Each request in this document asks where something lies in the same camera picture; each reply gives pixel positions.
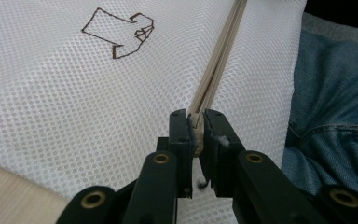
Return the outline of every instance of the beige zipper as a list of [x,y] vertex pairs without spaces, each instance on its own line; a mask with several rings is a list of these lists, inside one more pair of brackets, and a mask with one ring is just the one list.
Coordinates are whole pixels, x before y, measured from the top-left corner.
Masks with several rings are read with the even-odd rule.
[[202,112],[210,108],[216,94],[217,87],[223,75],[229,53],[231,52],[235,36],[238,32],[246,0],[237,0],[231,9],[226,24],[220,33],[211,60],[197,88],[195,97],[188,109],[191,115],[193,131],[197,138],[197,149],[194,157],[198,157],[203,150],[203,116]]

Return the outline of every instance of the white mesh fabric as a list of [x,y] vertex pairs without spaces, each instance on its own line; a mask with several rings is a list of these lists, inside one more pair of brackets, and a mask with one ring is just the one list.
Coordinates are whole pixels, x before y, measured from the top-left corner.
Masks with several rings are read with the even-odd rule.
[[246,149],[264,152],[278,165],[305,3],[248,0],[213,100],[212,108],[227,116]]
[[[0,166],[69,198],[130,183],[190,105],[232,4],[0,2]],[[81,32],[97,7],[155,29],[113,60],[111,43]]]

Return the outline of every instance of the brown line drawing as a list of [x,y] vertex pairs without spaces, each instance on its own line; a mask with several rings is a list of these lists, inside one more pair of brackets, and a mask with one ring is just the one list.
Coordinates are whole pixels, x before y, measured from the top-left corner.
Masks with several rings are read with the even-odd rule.
[[[128,48],[131,49],[131,52],[128,52],[128,53],[119,53],[118,52],[118,48],[122,48],[124,49],[125,47],[127,47],[125,44],[123,43],[119,43],[119,42],[116,42],[116,40],[114,39],[110,39],[110,38],[106,38],[105,36],[101,36],[101,35],[98,35],[98,34],[95,34],[93,33],[92,31],[87,31],[88,28],[90,28],[90,26],[92,25],[91,23],[94,21],[94,19],[96,18],[97,14],[99,14],[100,16],[108,16],[108,17],[112,17],[114,18],[115,20],[117,21],[124,21],[128,24],[137,24],[138,20],[141,20],[141,19],[147,19],[149,20],[150,22],[150,25],[147,25],[146,27],[141,27],[140,29],[137,29],[135,30],[135,32],[133,33],[133,36],[129,36],[128,37],[128,41],[131,41],[132,38],[136,38],[137,41],[139,41],[139,44],[136,44],[137,45],[137,48],[134,49],[132,48],[131,49],[131,46],[129,46]],[[82,33],[84,34],[87,34],[87,35],[91,35],[91,36],[94,36],[94,37],[97,37],[103,41],[106,41],[108,43],[111,43],[113,45],[112,47],[112,54],[113,54],[113,59],[120,59],[120,58],[123,58],[123,57],[126,57],[126,56],[129,56],[131,54],[133,54],[134,52],[138,51],[141,46],[143,45],[143,43],[146,41],[146,39],[148,37],[150,37],[150,34],[153,32],[154,30],[154,20],[149,18],[149,17],[146,17],[144,14],[138,12],[138,13],[135,13],[134,15],[132,15],[131,17],[129,17],[129,21],[127,20],[124,20],[120,17],[117,17],[105,10],[103,10],[102,8],[98,7],[94,13],[92,14],[92,17],[91,19],[87,22],[87,24],[85,25],[85,27],[81,30]]]

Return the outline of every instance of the clamp jaw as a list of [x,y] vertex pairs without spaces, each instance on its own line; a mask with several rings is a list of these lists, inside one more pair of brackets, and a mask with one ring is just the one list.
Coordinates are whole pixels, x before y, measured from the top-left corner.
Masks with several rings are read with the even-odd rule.
[[[226,117],[204,114],[200,153],[206,187],[233,199],[239,223],[358,223],[358,193],[324,186],[316,197],[297,189],[265,154],[247,151]],[[170,136],[159,137],[139,178],[119,191],[94,186],[69,202],[57,223],[176,223],[177,198],[191,198],[192,160],[200,140],[191,115],[170,114]]]

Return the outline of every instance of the brass grommet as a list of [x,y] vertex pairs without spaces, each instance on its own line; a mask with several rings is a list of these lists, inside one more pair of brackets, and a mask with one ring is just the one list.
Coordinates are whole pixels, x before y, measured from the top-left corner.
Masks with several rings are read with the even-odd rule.
[[86,209],[91,209],[100,206],[105,201],[105,194],[102,191],[95,190],[81,200],[81,206]]
[[246,160],[251,161],[253,163],[260,163],[264,161],[264,159],[257,153],[246,154]]
[[153,157],[153,162],[158,164],[167,163],[170,160],[170,157],[167,154],[160,153]]
[[358,207],[358,198],[345,189],[331,189],[329,195],[336,203],[351,208]]

